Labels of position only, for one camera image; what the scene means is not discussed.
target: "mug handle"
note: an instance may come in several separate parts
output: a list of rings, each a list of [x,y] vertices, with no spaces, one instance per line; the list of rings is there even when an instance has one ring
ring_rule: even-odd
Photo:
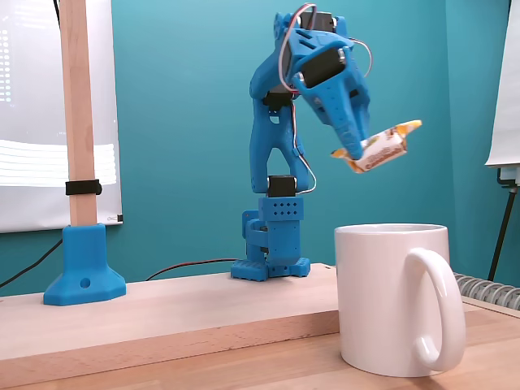
[[[432,371],[447,371],[462,360],[466,345],[466,320],[461,293],[448,262],[437,252],[424,248],[410,250],[406,262],[422,266],[435,288],[442,325],[442,344],[437,350],[429,335],[420,335],[414,349],[422,364]]]

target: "wire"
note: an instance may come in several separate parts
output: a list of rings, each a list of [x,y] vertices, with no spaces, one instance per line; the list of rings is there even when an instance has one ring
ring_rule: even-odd
[[[198,266],[199,264],[209,264],[211,262],[235,262],[236,260],[238,260],[238,258],[214,258],[212,260],[203,260],[201,262],[182,262],[181,264],[175,264],[174,266],[169,266],[168,268],[164,268],[163,270],[155,272],[145,281],[147,282],[149,280],[152,280],[155,276],[162,274],[163,272],[175,270],[176,268],[180,267]]]
[[[292,103],[291,119],[292,119],[292,146],[294,147],[295,150],[298,150],[297,143],[296,143],[298,128],[296,126],[296,106],[294,105],[294,103]],[[316,180],[316,176],[314,175],[314,172],[312,172],[312,169],[310,169],[310,165],[307,162],[306,158],[303,157],[303,154],[301,154],[299,152],[299,150],[298,150],[298,157],[300,158],[301,162],[303,163],[303,165],[305,165],[305,167],[309,171],[310,175],[312,176],[312,179],[314,181],[314,186],[311,189],[306,189],[304,191],[300,191],[299,193],[297,193],[297,195],[302,195],[304,193],[312,193],[316,189],[316,185],[317,185],[318,181]]]
[[[53,246],[51,249],[49,249],[47,251],[46,254],[44,254],[43,256],[41,256],[41,258],[35,262],[34,264],[28,266],[27,268],[25,268],[24,270],[20,271],[19,273],[17,273],[15,276],[13,276],[12,278],[6,280],[5,282],[1,283],[0,284],[0,288],[4,287],[4,286],[7,286],[10,282],[12,282],[13,280],[17,280],[21,275],[23,275],[25,272],[28,272],[30,270],[32,270],[34,267],[38,266],[39,264],[41,264],[41,262],[43,262],[47,256],[49,256],[50,254],[52,254],[54,252],[54,250],[56,248],[58,248],[61,244],[63,243],[63,239],[61,239],[60,241],[58,241],[56,243],[55,246]]]
[[[59,26],[59,7],[58,7],[58,0],[53,0],[54,1],[54,10],[56,11],[56,17],[58,18],[58,27]]]
[[[363,46],[366,49],[366,51],[368,52],[368,57],[370,58],[370,64],[368,65],[368,71],[366,71],[366,73],[365,73],[365,77],[367,77],[368,75],[370,75],[371,70],[372,70],[372,64],[374,63],[374,58],[372,57],[372,50],[365,42],[363,42],[357,38],[349,38],[349,40],[354,43],[357,43],[358,45]]]
[[[279,80],[282,83],[282,85],[289,92],[296,93],[296,94],[298,94],[298,90],[294,89],[294,88],[291,88],[285,82],[285,79],[284,79],[284,72],[283,72],[282,67],[283,67],[283,63],[284,63],[285,46],[287,46],[287,42],[288,42],[288,40],[289,40],[289,38],[291,36],[291,31],[294,29],[294,25],[298,21],[298,18],[300,17],[301,14],[303,14],[303,12],[305,12],[306,10],[308,10],[311,7],[313,8],[312,16],[310,17],[309,25],[307,25],[307,30],[312,30],[312,28],[314,27],[314,21],[316,20],[316,14],[318,13],[318,7],[316,6],[316,4],[313,4],[311,2],[307,2],[303,6],[298,8],[297,11],[294,12],[294,14],[292,15],[292,18],[291,18],[291,20],[289,22],[289,26],[287,28],[287,32],[285,33],[284,40],[282,41],[282,46],[279,49],[279,56],[278,56],[278,76],[279,76]]]

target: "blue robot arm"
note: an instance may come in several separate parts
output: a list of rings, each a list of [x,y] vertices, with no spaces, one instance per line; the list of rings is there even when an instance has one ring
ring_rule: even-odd
[[[300,223],[303,198],[309,192],[309,165],[297,136],[293,100],[302,96],[319,119],[332,126],[350,155],[362,156],[367,138],[370,97],[363,74],[351,56],[353,41],[347,38],[345,19],[318,13],[311,25],[309,12],[275,17],[275,50],[258,67],[249,85],[253,99],[253,131],[249,145],[251,186],[265,193],[258,210],[242,215],[242,236],[247,258],[232,266],[232,277],[266,280],[276,276],[307,276],[310,260],[301,257]],[[282,57],[282,77],[279,60]],[[281,150],[290,176],[269,176],[271,151]]]

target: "teal wall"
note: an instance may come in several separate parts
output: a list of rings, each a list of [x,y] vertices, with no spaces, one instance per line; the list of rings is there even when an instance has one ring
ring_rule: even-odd
[[[108,228],[108,254],[127,281],[177,262],[244,256],[241,213],[258,201],[249,186],[249,80],[273,49],[275,13],[300,4],[113,1],[125,222]],[[334,262],[335,227],[376,222],[448,225],[456,250],[444,2],[319,5],[344,15],[350,34],[375,53],[367,79],[371,131],[409,119],[422,119],[424,126],[410,136],[408,155],[355,175],[329,157],[339,145],[333,131],[297,102],[299,130],[318,177],[318,189],[305,196],[303,253],[314,262]],[[355,55],[365,67],[362,49]],[[270,166],[273,173],[287,171],[279,154]],[[0,279],[35,261],[58,238],[59,232],[0,235]],[[59,273],[61,257],[59,250],[0,294],[43,291]]]
[[[484,166],[491,146],[509,0],[449,0],[448,73],[457,253],[453,268],[487,278],[508,192]],[[513,208],[496,281],[520,285],[520,206]]]

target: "wooden post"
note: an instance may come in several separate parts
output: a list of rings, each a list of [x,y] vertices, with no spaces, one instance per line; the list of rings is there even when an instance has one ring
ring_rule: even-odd
[[[61,0],[63,95],[67,126],[69,180],[94,180],[89,43],[85,0]],[[71,225],[95,225],[96,195],[70,196]]]

